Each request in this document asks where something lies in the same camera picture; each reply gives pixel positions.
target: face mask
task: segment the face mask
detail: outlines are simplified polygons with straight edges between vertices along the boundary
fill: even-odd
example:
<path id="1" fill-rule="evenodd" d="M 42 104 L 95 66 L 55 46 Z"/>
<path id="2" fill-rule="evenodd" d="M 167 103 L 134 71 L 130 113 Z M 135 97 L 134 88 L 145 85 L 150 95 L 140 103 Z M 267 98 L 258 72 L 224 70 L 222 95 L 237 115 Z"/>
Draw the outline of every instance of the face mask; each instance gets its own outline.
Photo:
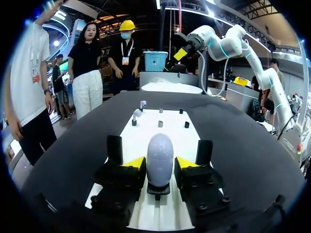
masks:
<path id="1" fill-rule="evenodd" d="M 131 35 L 130 33 L 121 33 L 121 37 L 122 37 L 124 40 L 130 38 L 130 35 Z"/>

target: light blue container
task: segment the light blue container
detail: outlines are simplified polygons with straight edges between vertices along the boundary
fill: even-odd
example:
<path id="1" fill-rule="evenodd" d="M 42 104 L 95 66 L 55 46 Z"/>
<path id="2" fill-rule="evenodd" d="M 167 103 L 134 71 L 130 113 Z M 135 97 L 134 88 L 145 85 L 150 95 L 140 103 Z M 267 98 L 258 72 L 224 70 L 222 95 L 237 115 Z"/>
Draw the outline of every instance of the light blue container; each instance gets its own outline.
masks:
<path id="1" fill-rule="evenodd" d="M 147 51 L 145 55 L 145 71 L 160 71 L 165 67 L 167 52 Z"/>

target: black t-shirt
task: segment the black t-shirt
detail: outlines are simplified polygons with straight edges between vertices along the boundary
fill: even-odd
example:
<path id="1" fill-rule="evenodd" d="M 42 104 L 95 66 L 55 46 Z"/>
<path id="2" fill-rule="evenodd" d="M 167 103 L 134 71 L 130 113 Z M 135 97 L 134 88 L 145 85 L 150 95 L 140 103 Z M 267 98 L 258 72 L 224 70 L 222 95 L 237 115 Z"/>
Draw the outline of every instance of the black t-shirt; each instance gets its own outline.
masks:
<path id="1" fill-rule="evenodd" d="M 99 69 L 97 58 L 101 55 L 102 49 L 97 42 L 75 44 L 68 55 L 68 57 L 73 59 L 72 70 L 74 78 Z"/>
<path id="2" fill-rule="evenodd" d="M 253 77 L 253 79 L 252 79 L 252 84 L 255 84 L 255 85 L 254 85 L 254 90 L 255 90 L 255 91 L 259 91 L 259 83 L 258 83 L 258 81 L 257 81 L 256 76 Z"/>
<path id="3" fill-rule="evenodd" d="M 60 75 L 61 75 L 60 68 L 58 65 L 55 65 L 53 68 L 53 73 L 52 73 L 54 93 L 64 90 L 65 86 L 64 86 L 63 78 L 57 79 L 58 76 Z"/>
<path id="4" fill-rule="evenodd" d="M 132 48 L 132 51 L 130 53 L 130 57 L 129 57 L 129 64 L 127 66 L 123 66 L 122 65 L 122 59 L 123 59 L 123 56 L 122 56 L 122 51 L 121 51 L 121 43 L 122 43 L 122 46 L 123 46 L 123 54 L 124 54 L 124 57 L 127 57 L 128 56 L 128 52 L 133 44 L 133 48 Z M 122 70 L 122 73 L 123 75 L 125 74 L 132 74 L 132 71 L 134 69 L 134 66 L 135 66 L 135 60 L 136 58 L 140 57 L 141 55 L 141 49 L 139 47 L 139 42 L 137 40 L 133 40 L 131 39 L 129 41 L 129 43 L 126 45 L 126 42 L 125 40 L 118 40 L 110 49 L 109 51 L 109 57 L 111 57 L 117 67 Z"/>

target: white t-shirt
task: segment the white t-shirt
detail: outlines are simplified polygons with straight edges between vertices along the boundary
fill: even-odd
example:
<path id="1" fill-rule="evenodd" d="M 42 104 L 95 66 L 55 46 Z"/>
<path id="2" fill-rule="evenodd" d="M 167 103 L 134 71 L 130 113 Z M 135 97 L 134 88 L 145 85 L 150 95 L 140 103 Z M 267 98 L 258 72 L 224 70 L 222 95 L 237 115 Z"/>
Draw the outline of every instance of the white t-shirt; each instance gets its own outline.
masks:
<path id="1" fill-rule="evenodd" d="M 40 62 L 50 56 L 49 34 L 35 23 L 27 28 L 11 63 L 11 99 L 13 109 L 22 126 L 46 109 L 41 78 L 39 82 L 33 83 L 32 54 L 34 59 L 38 56 L 40 73 Z"/>

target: white track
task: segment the white track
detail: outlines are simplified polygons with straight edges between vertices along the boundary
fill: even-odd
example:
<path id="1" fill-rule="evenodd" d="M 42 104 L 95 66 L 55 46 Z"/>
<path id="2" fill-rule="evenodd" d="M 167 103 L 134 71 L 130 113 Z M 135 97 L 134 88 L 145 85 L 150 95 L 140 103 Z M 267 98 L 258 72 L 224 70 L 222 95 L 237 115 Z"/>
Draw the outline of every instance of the white track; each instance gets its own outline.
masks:
<path id="1" fill-rule="evenodd" d="M 157 133 L 169 136 L 173 144 L 174 157 L 180 156 L 195 163 L 200 137 L 186 112 L 179 114 L 179 111 L 163 110 L 163 113 L 159 113 L 159 110 L 145 109 L 142 116 L 137 118 L 137 126 L 132 126 L 132 118 L 133 116 L 120 135 L 124 163 L 142 156 L 146 157 L 149 141 Z M 158 127 L 159 120 L 163 121 L 163 128 Z M 188 129 L 184 127 L 185 121 L 190 123 Z M 97 195 L 101 189 L 100 185 L 94 184 L 87 198 L 86 207 L 91 208 L 90 197 Z M 148 231 L 178 231 L 193 228 L 186 204 L 182 202 L 176 186 L 174 174 L 170 189 L 169 195 L 162 196 L 161 201 L 155 201 L 154 195 L 147 193 L 146 178 L 128 227 Z"/>

